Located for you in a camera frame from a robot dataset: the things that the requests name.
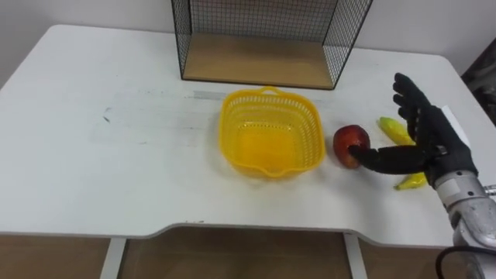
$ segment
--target yellow basket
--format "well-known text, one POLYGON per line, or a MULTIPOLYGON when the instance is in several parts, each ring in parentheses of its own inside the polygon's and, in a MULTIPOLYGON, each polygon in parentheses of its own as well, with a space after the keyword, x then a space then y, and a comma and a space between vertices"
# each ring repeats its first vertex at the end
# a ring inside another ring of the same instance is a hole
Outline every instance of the yellow basket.
POLYGON ((315 106, 274 87, 233 92, 219 124, 224 157, 240 172, 283 178, 317 167, 326 153, 315 106))

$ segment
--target black cable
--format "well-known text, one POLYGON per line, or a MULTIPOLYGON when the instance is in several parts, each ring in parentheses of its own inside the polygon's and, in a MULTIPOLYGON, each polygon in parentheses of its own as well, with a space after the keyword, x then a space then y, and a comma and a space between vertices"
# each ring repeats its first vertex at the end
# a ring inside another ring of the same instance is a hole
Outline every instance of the black cable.
POLYGON ((482 253, 490 256, 496 257, 496 250, 474 247, 474 246, 453 246, 448 247, 441 251, 436 258, 436 274, 438 279, 444 279, 443 275, 443 260, 446 256, 455 252, 470 252, 470 253, 482 253))

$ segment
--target white wall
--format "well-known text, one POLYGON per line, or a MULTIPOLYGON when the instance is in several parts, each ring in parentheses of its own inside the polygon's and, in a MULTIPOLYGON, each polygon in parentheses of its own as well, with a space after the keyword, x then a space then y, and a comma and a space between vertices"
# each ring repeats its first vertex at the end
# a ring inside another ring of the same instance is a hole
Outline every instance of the white wall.
MULTIPOLYGON (((172 32, 170 6, 170 0, 1 0, 0 86, 53 24, 172 32)), ((496 0, 374 0, 356 45, 441 54, 463 73, 495 36, 496 0)))

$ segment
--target wire mesh shelf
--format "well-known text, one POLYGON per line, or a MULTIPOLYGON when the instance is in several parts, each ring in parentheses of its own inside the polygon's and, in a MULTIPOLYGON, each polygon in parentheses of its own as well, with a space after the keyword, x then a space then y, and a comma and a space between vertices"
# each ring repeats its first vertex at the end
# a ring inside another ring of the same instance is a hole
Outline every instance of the wire mesh shelf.
POLYGON ((171 1, 183 79, 333 89, 373 0, 171 1))

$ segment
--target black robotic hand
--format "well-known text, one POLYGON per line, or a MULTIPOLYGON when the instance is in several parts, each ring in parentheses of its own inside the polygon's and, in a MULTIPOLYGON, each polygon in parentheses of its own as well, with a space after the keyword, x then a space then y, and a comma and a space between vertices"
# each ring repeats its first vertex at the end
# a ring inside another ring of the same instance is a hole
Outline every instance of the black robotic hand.
POLYGON ((348 151, 362 165, 383 174, 414 174, 425 172, 430 185, 454 171, 471 171, 477 175, 470 149, 458 137, 440 108, 410 78, 394 76, 393 101, 400 106, 398 114, 408 124, 408 134, 415 146, 391 146, 363 149, 350 146, 348 151))

